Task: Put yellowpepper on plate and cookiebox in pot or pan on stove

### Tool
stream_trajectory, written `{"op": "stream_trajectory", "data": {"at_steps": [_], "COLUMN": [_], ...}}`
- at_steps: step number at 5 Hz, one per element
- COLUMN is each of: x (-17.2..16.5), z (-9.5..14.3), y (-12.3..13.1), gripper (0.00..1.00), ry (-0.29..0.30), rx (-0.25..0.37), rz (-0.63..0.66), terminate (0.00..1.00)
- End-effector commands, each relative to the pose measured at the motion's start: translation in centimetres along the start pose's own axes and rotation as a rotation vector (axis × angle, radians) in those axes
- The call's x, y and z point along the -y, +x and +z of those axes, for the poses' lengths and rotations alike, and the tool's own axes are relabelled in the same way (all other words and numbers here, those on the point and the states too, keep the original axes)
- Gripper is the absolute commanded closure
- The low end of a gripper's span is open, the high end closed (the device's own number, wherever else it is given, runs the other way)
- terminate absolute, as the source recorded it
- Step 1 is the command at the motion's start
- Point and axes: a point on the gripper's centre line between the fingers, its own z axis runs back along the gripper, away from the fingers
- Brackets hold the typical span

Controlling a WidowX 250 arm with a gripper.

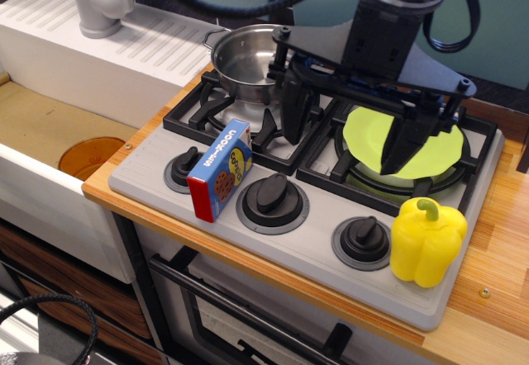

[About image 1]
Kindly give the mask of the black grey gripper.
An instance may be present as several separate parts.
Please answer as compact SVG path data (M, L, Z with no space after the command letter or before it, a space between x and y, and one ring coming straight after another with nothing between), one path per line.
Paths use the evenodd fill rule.
M427 31L433 15L396 12L360 1L352 21L330 27L281 26L274 30L276 57L271 65L281 87L281 126L292 145L301 140L312 107L312 88L352 97L346 84L352 78L377 85L405 88L451 97L458 106L472 97L475 84L435 61L414 43ZM419 115L396 117L381 156L381 175L399 172L438 134L438 119Z

